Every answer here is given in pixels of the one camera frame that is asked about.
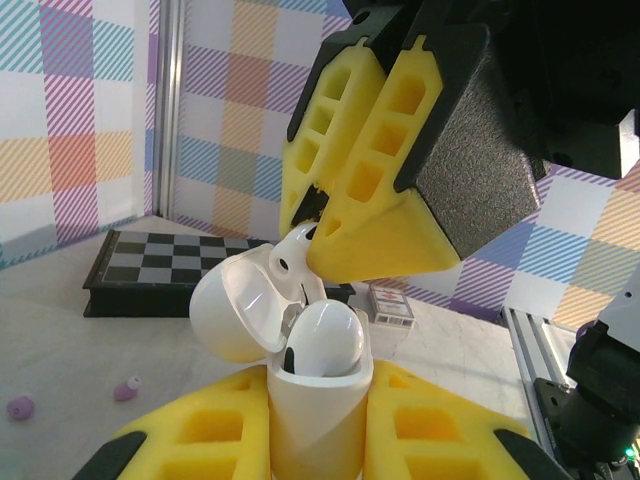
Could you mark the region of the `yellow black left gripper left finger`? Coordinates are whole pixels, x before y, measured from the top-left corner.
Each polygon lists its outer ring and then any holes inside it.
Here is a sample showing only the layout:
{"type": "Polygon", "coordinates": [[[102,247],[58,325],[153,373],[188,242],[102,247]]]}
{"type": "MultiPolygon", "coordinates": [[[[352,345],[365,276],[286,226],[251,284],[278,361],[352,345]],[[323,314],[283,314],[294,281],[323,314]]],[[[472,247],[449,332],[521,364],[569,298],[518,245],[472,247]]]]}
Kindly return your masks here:
{"type": "Polygon", "coordinates": [[[264,369],[244,369],[122,427],[76,479],[270,479],[264,369]]]}

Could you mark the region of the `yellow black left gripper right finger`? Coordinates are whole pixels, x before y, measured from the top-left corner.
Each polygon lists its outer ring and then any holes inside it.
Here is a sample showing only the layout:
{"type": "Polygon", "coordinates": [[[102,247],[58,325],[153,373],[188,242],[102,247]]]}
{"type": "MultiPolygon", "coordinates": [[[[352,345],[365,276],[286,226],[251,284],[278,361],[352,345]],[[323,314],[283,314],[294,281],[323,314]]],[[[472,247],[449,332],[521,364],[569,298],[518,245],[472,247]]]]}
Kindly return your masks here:
{"type": "Polygon", "coordinates": [[[567,479],[521,423],[377,360],[366,479],[567,479]]]}

